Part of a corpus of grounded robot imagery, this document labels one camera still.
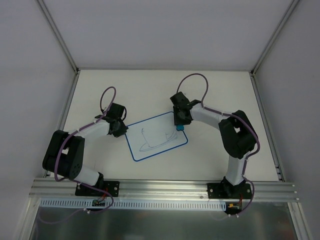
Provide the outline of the blue foam whiteboard eraser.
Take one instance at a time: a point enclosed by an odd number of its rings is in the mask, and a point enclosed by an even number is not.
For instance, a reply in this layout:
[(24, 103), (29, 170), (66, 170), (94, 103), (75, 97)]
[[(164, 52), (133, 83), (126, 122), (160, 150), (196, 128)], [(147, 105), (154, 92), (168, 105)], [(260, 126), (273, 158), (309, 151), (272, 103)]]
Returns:
[(181, 124), (176, 125), (176, 130), (177, 131), (183, 131), (184, 129), (185, 129), (184, 125), (181, 125)]

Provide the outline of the blue-framed small whiteboard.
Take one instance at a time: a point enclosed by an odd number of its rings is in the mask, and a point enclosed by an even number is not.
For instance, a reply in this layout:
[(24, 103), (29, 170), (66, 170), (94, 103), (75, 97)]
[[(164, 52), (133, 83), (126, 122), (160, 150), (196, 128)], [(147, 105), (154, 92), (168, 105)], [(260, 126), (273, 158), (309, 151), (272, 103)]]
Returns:
[(185, 132), (177, 130), (174, 125), (172, 111), (130, 124), (125, 138), (135, 162), (182, 147), (189, 142)]

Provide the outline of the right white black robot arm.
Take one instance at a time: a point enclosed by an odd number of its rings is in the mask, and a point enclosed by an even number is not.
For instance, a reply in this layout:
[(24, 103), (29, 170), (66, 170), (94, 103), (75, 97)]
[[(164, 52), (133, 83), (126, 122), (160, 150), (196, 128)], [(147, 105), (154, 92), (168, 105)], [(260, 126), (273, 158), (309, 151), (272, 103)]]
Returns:
[(170, 97), (173, 104), (174, 125), (182, 131), (192, 121), (205, 123), (219, 130), (223, 147), (228, 153), (227, 172), (220, 183), (207, 184), (208, 197), (237, 199), (241, 196), (252, 196), (247, 192), (250, 185), (244, 177), (248, 158), (259, 147), (258, 136), (247, 115), (238, 110), (226, 113), (205, 106), (200, 100), (188, 100), (180, 91)]

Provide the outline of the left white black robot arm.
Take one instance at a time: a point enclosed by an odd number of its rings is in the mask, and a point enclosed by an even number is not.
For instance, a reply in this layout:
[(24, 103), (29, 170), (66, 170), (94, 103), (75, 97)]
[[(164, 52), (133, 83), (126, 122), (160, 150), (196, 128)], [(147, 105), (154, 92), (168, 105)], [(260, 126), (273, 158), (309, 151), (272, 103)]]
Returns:
[(70, 132), (57, 130), (53, 133), (42, 161), (42, 168), (57, 173), (63, 178), (76, 181), (75, 195), (84, 197), (118, 196), (119, 182), (106, 181), (104, 175), (83, 164), (85, 147), (89, 144), (113, 136), (123, 136), (128, 127), (124, 123), (126, 107), (112, 103), (110, 109), (97, 115), (93, 125), (71, 135)]

